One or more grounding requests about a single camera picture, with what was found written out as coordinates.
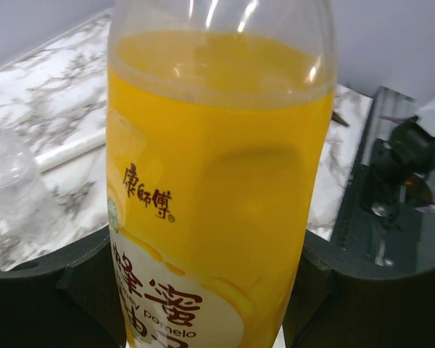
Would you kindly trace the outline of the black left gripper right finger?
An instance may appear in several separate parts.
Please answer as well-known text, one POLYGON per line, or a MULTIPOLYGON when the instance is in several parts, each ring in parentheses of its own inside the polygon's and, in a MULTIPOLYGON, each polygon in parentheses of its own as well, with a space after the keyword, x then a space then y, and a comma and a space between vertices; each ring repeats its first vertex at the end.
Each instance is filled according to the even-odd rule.
POLYGON ((435 347, 435 267, 400 275, 307 232, 283 334, 287 347, 435 347))

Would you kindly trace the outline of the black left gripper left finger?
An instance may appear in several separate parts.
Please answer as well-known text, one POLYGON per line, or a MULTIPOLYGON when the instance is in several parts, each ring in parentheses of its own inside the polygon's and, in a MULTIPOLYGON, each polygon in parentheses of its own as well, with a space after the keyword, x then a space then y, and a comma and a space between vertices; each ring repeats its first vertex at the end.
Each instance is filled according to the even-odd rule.
POLYGON ((0 347, 124 347, 108 228, 0 271, 0 347))

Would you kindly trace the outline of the clear plastic bottle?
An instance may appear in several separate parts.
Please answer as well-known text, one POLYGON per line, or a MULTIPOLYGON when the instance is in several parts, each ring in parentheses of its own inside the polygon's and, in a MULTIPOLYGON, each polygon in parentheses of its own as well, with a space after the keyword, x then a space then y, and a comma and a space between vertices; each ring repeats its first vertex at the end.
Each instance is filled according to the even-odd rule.
POLYGON ((32 231, 47 200, 48 191, 30 149, 13 130, 0 128, 0 217, 15 231, 32 231))

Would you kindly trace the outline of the yellow pomelo drink bottle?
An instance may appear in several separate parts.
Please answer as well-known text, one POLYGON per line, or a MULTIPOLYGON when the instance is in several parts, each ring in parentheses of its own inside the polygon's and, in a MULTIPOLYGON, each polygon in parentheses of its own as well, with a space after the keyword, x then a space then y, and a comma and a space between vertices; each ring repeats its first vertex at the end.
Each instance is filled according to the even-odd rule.
POLYGON ((271 347, 337 78, 329 1, 117 1, 107 206, 129 347, 271 347))

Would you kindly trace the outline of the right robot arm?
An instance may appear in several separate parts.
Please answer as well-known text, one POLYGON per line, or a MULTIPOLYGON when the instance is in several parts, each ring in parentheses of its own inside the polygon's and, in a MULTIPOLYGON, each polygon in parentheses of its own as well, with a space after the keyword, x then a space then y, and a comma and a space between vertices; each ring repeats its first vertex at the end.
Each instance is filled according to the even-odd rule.
POLYGON ((416 115, 415 100, 387 87, 374 94, 363 163, 369 167, 362 206, 392 218, 406 206, 435 212, 435 136, 416 115))

